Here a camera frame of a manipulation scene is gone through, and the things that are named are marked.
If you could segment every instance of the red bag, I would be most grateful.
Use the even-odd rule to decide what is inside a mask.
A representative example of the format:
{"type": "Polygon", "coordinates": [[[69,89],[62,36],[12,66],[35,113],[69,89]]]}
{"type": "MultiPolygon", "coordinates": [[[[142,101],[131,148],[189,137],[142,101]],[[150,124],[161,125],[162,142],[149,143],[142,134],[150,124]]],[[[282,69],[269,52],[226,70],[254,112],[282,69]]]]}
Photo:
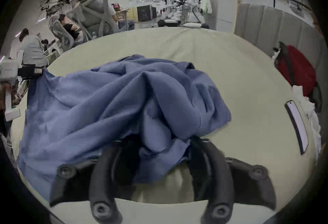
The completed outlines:
{"type": "Polygon", "coordinates": [[[303,95],[308,96],[316,84],[316,71],[297,48],[285,46],[283,43],[280,43],[280,46],[277,69],[291,86],[302,86],[303,95]]]}

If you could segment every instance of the crumpled fabric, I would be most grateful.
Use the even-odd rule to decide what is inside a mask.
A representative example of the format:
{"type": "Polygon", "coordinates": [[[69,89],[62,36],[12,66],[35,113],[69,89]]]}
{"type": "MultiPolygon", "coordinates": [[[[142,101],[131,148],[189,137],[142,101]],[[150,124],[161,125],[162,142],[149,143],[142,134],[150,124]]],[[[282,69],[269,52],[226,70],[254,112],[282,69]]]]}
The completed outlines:
{"type": "Polygon", "coordinates": [[[314,111],[315,104],[309,101],[308,97],[303,96],[303,87],[302,86],[293,86],[293,95],[301,104],[302,110],[307,115],[310,121],[311,131],[313,133],[314,143],[316,146],[316,160],[318,161],[319,153],[321,151],[321,136],[320,136],[320,125],[318,115],[314,111]]]}
{"type": "Polygon", "coordinates": [[[159,180],[180,160],[191,136],[231,120],[218,89],[191,63],[140,55],[30,82],[18,166],[47,201],[57,168],[99,155],[114,139],[139,134],[135,183],[159,180]]]}

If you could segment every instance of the table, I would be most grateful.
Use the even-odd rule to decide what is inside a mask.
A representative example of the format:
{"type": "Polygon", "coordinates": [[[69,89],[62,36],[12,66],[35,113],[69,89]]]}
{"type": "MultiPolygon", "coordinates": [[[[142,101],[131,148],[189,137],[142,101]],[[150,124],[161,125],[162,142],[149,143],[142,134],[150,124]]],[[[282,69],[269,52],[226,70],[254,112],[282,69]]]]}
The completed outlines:
{"type": "MultiPolygon", "coordinates": [[[[87,70],[132,54],[147,58],[165,58],[192,62],[196,69],[206,72],[216,84],[232,121],[206,137],[225,156],[234,157],[251,165],[264,165],[272,180],[277,196],[277,210],[295,196],[309,178],[315,165],[315,145],[309,121],[296,99],[289,83],[273,66],[271,59],[244,39],[231,34],[208,29],[163,27],[138,29],[133,32],[115,33],[79,45],[56,59],[48,70],[56,76],[87,70]],[[284,104],[294,100],[300,110],[308,135],[309,145],[300,154],[296,133],[284,104]]],[[[12,124],[12,146],[17,159],[19,141],[22,139],[27,106],[27,94],[20,103],[22,116],[12,124]]],[[[157,198],[170,194],[170,203],[189,202],[191,194],[176,196],[177,190],[167,188],[169,181],[181,178],[185,169],[177,169],[162,182],[140,187],[145,202],[156,203],[157,198]]],[[[31,192],[46,206],[42,199],[22,177],[31,192]]],[[[198,223],[190,212],[201,213],[206,201],[179,204],[143,204],[116,199],[123,218],[140,217],[135,223],[166,223],[177,218],[178,211],[189,223],[198,223]]],[[[51,211],[67,223],[90,223],[90,203],[59,204],[51,211]]],[[[262,223],[275,214],[262,206],[235,204],[230,223],[262,223]]]]}
{"type": "Polygon", "coordinates": [[[127,18],[127,12],[129,10],[130,10],[130,8],[125,8],[125,9],[122,9],[122,10],[116,12],[117,14],[119,14],[119,15],[122,14],[124,16],[125,26],[126,26],[127,31],[129,30],[129,24],[128,24],[128,18],[127,18]]]}

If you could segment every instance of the person sitting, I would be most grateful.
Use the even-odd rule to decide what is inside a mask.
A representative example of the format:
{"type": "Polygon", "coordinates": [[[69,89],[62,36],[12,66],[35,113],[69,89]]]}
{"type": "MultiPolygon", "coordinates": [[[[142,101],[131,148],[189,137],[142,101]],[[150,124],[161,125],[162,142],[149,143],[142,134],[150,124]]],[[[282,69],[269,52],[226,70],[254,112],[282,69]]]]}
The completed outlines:
{"type": "Polygon", "coordinates": [[[19,41],[21,42],[19,50],[24,51],[23,64],[47,66],[48,60],[38,36],[30,36],[29,30],[24,28],[19,35],[19,41]]]}
{"type": "Polygon", "coordinates": [[[76,38],[78,38],[80,33],[76,32],[77,26],[72,23],[69,23],[70,20],[68,19],[68,17],[66,15],[60,14],[59,21],[62,24],[62,26],[64,27],[64,29],[74,38],[74,40],[76,38]]]}

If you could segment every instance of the white smartphone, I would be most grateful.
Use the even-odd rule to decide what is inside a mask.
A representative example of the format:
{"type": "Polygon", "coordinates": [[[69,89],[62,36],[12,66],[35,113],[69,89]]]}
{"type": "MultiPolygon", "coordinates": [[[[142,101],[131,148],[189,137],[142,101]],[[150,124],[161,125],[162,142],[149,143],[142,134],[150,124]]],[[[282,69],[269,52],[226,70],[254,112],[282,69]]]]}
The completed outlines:
{"type": "Polygon", "coordinates": [[[285,104],[285,107],[295,128],[299,149],[301,151],[301,155],[303,155],[307,146],[309,145],[309,141],[301,114],[299,113],[297,106],[292,100],[288,101],[285,104]]]}

